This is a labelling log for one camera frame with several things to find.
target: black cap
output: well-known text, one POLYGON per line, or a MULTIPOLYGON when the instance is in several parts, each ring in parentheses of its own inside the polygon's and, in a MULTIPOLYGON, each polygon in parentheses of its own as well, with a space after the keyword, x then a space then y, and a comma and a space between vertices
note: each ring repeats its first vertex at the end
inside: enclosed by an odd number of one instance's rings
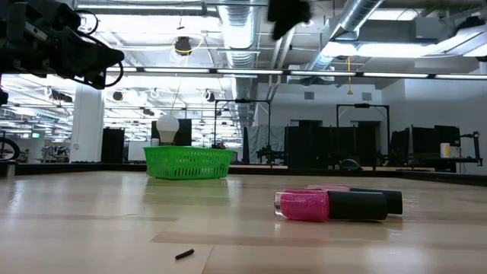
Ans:
POLYGON ((386 196, 387 211, 390 214, 403 213, 403 194, 399 190, 376 190, 361 187, 352 187, 350 191, 382 193, 386 196))
POLYGON ((384 220, 386 196, 382 193, 328 191, 329 218, 345 220, 384 220))

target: table surface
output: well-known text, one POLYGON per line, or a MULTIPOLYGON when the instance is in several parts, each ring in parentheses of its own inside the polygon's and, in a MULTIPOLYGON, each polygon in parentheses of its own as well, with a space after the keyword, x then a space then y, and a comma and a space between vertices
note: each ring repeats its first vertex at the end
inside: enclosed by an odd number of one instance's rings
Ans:
POLYGON ((0 181, 0 272, 487 273, 486 212, 486 188, 403 179, 16 177, 0 181), (318 184, 402 190, 405 214, 382 223, 275 219, 276 190, 318 184))

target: white lightbulb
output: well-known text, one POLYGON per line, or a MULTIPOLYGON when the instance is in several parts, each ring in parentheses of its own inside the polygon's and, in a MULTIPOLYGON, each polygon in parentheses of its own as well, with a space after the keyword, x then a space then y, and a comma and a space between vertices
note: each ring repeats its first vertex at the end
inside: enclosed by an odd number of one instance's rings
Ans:
POLYGON ((172 115, 162 115, 159 117, 156 127, 158 128, 161 142, 171 143, 180 128, 180 122, 172 115))

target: nail polish bottle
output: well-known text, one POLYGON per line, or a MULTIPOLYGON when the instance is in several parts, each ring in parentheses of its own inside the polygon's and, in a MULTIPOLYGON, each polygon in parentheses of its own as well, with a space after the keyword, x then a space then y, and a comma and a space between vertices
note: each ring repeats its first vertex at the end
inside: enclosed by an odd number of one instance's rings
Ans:
POLYGON ((348 187, 348 186, 312 186, 312 189, 319 190, 341 190, 354 191, 361 193, 382 193, 386 196, 387 211, 389 214, 401 215, 403 213, 403 193, 399 190, 382 190, 362 187, 348 187))
POLYGON ((387 201, 382 193, 284 190, 274 199, 275 214, 291 220, 384 220, 387 201))

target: plastic basket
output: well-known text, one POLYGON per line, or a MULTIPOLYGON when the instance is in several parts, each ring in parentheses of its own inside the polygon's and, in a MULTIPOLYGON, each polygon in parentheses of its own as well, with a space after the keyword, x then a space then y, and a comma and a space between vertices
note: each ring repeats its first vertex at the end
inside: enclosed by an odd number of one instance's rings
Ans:
POLYGON ((226 177, 233 151, 161 146, 144 148, 150 176, 169 180, 226 177))

